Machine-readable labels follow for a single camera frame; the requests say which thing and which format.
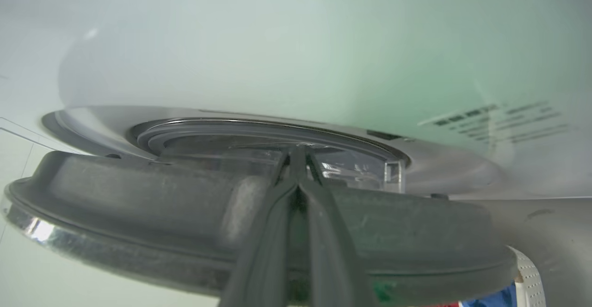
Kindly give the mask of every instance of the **washing machine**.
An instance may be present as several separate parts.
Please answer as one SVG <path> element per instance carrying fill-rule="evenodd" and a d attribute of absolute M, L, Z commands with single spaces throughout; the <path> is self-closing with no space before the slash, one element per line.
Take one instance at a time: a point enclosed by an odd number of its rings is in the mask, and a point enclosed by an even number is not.
<path fill-rule="evenodd" d="M 0 0 L 0 300 L 591 305 L 588 4 Z"/>

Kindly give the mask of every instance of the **blue fabric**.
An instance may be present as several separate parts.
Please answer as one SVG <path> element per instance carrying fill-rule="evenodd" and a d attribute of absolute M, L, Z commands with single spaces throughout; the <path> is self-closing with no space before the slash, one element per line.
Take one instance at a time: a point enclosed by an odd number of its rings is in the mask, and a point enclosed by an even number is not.
<path fill-rule="evenodd" d="M 516 284 L 476 300 L 463 301 L 464 307 L 516 307 Z"/>

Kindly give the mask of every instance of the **white appliance surface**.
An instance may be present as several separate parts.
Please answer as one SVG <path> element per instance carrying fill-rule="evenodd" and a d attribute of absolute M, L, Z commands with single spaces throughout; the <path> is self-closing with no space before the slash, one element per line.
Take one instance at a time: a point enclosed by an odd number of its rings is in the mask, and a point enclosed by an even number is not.
<path fill-rule="evenodd" d="M 98 112 L 118 105 L 164 107 L 156 119 L 186 109 L 378 130 L 499 168 L 459 199 L 590 197 L 589 6 L 0 0 L 0 183 L 31 174 L 49 149 L 76 151 L 42 127 L 47 113 L 112 130 L 105 121 L 125 122 L 125 112 Z M 71 263 L 9 227 L 0 242 L 2 306 L 214 303 Z"/>

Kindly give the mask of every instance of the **sticker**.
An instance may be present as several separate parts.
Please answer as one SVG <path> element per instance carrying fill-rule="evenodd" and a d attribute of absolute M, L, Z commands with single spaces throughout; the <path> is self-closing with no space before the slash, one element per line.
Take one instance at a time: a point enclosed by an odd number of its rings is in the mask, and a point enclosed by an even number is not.
<path fill-rule="evenodd" d="M 486 105 L 420 125 L 446 129 L 476 142 L 522 143 L 572 130 L 561 116 L 548 101 L 537 101 L 516 106 Z"/>

